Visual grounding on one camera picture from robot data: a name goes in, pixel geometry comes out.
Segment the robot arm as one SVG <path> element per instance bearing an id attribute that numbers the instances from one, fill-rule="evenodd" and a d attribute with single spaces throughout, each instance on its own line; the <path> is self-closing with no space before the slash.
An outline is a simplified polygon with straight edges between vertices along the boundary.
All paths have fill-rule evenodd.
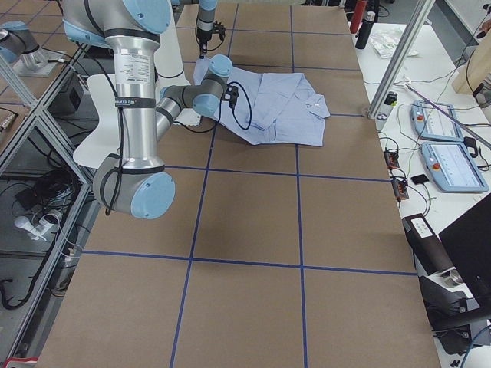
<path id="1" fill-rule="evenodd" d="M 64 30 L 74 42 L 109 48 L 114 54 L 118 150 L 100 164 L 94 195 L 107 213 L 156 219 L 171 206 L 176 185 L 157 155 L 157 143 L 181 111 L 212 117 L 226 95 L 231 60 L 213 56 L 198 85 L 155 91 L 154 55 L 173 20 L 168 1 L 65 1 Z"/>
<path id="2" fill-rule="evenodd" d="M 208 52 L 208 43 L 212 39 L 215 21 L 215 10 L 218 4 L 215 0 L 199 0 L 199 10 L 196 18 L 196 41 L 199 46 L 199 57 L 204 58 Z"/>

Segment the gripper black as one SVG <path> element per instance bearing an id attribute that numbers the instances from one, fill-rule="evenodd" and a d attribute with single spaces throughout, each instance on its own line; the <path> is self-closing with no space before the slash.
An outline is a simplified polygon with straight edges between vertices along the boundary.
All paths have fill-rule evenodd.
<path id="1" fill-rule="evenodd" d="M 212 38 L 211 30 L 196 29 L 196 36 L 199 41 L 199 58 L 203 59 L 207 54 L 207 43 Z"/>

